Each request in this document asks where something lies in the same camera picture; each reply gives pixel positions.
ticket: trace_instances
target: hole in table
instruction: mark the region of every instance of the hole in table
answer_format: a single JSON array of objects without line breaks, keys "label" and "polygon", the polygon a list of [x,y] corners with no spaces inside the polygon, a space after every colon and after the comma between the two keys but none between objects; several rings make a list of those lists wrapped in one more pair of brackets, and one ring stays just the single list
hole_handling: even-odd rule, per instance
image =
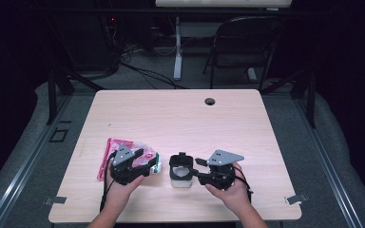
[{"label": "hole in table", "polygon": [[206,98],[205,99],[205,103],[207,105],[214,105],[215,104],[215,99],[213,99],[213,98]]}]

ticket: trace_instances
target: wooden table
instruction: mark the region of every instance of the wooden table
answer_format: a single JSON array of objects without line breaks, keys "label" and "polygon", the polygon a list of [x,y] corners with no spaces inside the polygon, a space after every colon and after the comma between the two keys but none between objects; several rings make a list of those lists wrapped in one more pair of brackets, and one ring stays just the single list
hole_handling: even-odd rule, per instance
[{"label": "wooden table", "polygon": [[[206,104],[207,98],[215,104]],[[53,204],[51,222],[91,222],[98,215],[103,183],[96,176],[108,138],[140,141],[162,156],[161,173],[144,180],[118,222],[237,220],[198,179],[190,188],[170,183],[172,155],[208,159],[216,149],[245,157],[239,164],[263,219],[301,217],[299,206],[284,200],[295,192],[257,90],[103,90],[92,103],[57,194],[67,201]]]}]

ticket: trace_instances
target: finger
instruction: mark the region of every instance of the finger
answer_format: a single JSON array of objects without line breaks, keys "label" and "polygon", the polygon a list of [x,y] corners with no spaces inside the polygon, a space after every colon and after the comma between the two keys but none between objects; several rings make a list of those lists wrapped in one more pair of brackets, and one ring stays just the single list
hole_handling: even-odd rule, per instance
[{"label": "finger", "polygon": [[241,166],[237,162],[233,162],[233,167],[235,167],[235,174],[239,178],[245,178],[244,174],[242,173]]},{"label": "finger", "polygon": [[144,176],[141,175],[136,178],[133,182],[129,183],[128,186],[133,190],[135,190],[139,185],[141,185],[142,181],[144,180]]},{"label": "finger", "polygon": [[108,163],[108,171],[110,171],[111,170],[111,168],[112,168],[112,161],[113,161],[114,159],[111,159],[110,161],[109,161],[109,163]]},{"label": "finger", "polygon": [[221,190],[217,189],[215,186],[211,185],[211,184],[206,184],[205,188],[215,197],[219,197]]}]

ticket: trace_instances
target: person's right hand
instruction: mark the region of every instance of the person's right hand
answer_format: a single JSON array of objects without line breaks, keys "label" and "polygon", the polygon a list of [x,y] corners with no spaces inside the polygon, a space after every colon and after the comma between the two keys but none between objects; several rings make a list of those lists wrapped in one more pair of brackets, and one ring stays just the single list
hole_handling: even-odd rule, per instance
[{"label": "person's right hand", "polygon": [[[234,162],[233,166],[241,170],[241,166],[237,162]],[[239,170],[235,169],[236,176],[244,179],[244,176],[241,173],[242,171],[240,172]],[[226,205],[234,214],[251,206],[250,199],[248,199],[247,187],[240,180],[235,180],[233,185],[225,191],[219,190],[210,184],[206,184],[205,187],[213,196],[222,200],[224,205]]]}]

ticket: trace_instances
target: metal clip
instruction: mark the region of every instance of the metal clip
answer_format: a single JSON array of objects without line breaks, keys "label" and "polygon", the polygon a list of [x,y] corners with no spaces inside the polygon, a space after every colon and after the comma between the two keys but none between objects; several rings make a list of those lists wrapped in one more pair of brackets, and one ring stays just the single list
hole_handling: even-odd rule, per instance
[{"label": "metal clip", "polygon": [[306,201],[308,198],[305,194],[300,194],[300,195],[295,195],[292,196],[290,198],[284,198],[284,200],[286,201],[286,203],[289,203],[290,205],[292,204],[301,204],[302,202]]},{"label": "metal clip", "polygon": [[54,197],[53,199],[46,198],[46,200],[44,200],[43,203],[45,205],[52,206],[54,203],[64,204],[66,200],[67,200],[67,198],[62,198],[62,197]]}]

